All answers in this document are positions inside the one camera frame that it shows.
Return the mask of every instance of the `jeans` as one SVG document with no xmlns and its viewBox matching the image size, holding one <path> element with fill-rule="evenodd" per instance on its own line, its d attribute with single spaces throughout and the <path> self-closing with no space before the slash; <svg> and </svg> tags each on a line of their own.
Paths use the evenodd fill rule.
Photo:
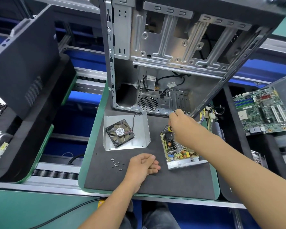
<svg viewBox="0 0 286 229">
<path fill-rule="evenodd" d="M 137 229 L 133 212 L 126 212 L 120 229 Z M 180 229 L 167 203 L 142 201 L 142 229 Z"/>
</svg>

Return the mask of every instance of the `motherboard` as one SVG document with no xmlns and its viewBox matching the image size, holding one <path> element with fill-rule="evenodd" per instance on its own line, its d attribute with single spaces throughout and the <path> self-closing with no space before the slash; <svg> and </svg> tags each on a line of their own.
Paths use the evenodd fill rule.
<svg viewBox="0 0 286 229">
<path fill-rule="evenodd" d="M 286 108 L 274 87 L 233 98 L 246 135 L 286 131 Z"/>
<path fill-rule="evenodd" d="M 160 133 L 160 137 L 169 170 L 207 163 L 195 151 L 175 141 L 174 132 L 168 125 Z"/>
</svg>

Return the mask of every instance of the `honeycomb vent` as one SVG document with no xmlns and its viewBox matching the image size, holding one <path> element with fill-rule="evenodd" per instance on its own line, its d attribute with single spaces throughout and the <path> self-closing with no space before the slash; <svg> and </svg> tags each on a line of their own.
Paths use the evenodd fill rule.
<svg viewBox="0 0 286 229">
<path fill-rule="evenodd" d="M 143 96 L 139 100 L 139 106 L 141 109 L 144 109 L 144 106 L 146 106 L 147 111 L 155 111 L 158 108 L 158 103 L 152 97 Z"/>
</svg>

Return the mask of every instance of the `vent grille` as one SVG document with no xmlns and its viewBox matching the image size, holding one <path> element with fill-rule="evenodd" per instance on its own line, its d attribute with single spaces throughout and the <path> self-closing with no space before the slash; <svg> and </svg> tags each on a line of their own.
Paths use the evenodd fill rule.
<svg viewBox="0 0 286 229">
<path fill-rule="evenodd" d="M 40 76 L 37 76 L 25 94 L 25 99 L 31 107 L 33 106 L 37 96 L 43 87 L 44 84 L 42 83 Z"/>
<path fill-rule="evenodd" d="M 144 109 L 144 106 L 146 106 L 147 111 L 155 111 L 158 108 L 158 102 L 149 96 L 143 96 L 139 100 L 139 106 L 141 109 Z"/>
</svg>

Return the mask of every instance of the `black foam mat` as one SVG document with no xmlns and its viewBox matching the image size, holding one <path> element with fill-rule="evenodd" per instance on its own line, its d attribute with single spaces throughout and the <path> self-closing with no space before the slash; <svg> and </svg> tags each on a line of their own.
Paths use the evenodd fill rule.
<svg viewBox="0 0 286 229">
<path fill-rule="evenodd" d="M 133 115 L 133 113 L 111 110 L 107 103 L 106 115 Z M 98 138 L 84 187 L 113 191 L 123 180 L 130 158 L 140 153 L 150 153 L 156 156 L 161 170 L 157 174 L 147 176 L 138 193 L 215 200 L 210 165 L 206 163 L 168 170 L 160 139 L 160 132 L 168 123 L 168 118 L 148 115 L 148 122 L 151 142 L 147 148 L 114 151 L 105 151 L 103 147 L 102 122 L 98 135 L 95 135 Z M 119 167 L 114 166 L 112 157 Z"/>
</svg>

